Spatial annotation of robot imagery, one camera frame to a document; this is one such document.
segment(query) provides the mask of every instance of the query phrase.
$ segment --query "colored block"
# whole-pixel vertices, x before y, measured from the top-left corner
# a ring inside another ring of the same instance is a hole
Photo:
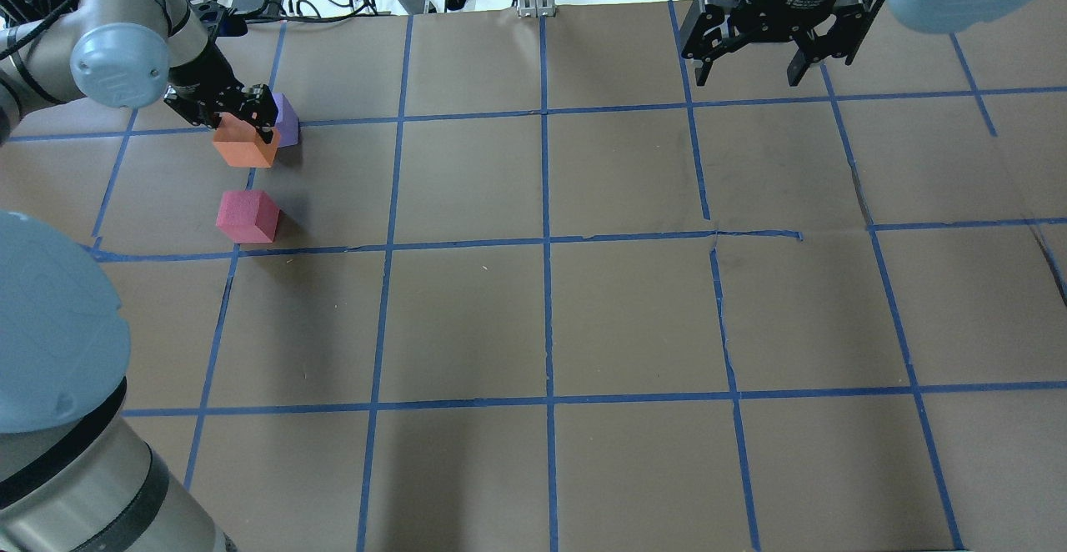
[[[230,167],[240,169],[270,169],[274,163],[278,144],[277,127],[268,144],[256,128],[229,112],[222,112],[222,122],[211,139],[216,149]]]
[[[277,122],[274,129],[278,135],[277,146],[297,145],[300,142],[300,119],[293,112],[289,99],[282,93],[274,93],[274,105],[277,105]]]
[[[214,225],[234,243],[271,243],[280,214],[265,191],[227,191],[222,194]]]

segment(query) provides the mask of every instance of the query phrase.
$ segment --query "blue joint cap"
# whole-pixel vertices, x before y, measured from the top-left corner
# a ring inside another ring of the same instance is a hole
[[[163,97],[171,53],[156,31],[131,22],[102,25],[78,40],[70,74],[86,96],[112,108],[143,108]]]
[[[115,391],[130,359],[120,306],[80,246],[0,210],[0,433],[77,421]]]

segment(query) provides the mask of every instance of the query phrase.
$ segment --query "red cube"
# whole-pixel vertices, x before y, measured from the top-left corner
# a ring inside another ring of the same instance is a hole
[[[281,211],[267,192],[227,191],[222,194],[214,225],[234,243],[272,243]]]

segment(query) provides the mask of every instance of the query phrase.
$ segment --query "cube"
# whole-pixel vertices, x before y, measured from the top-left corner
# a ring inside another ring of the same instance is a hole
[[[255,127],[229,112],[222,112],[222,122],[211,143],[230,167],[240,169],[270,169],[274,163],[278,144],[277,127],[270,143],[264,142]]]
[[[265,191],[227,191],[214,225],[234,243],[272,243],[278,215],[277,205]]]
[[[274,93],[274,104],[277,105],[277,121],[274,123],[278,135],[277,146],[297,145],[300,142],[300,119],[297,117],[297,112],[282,93]]]

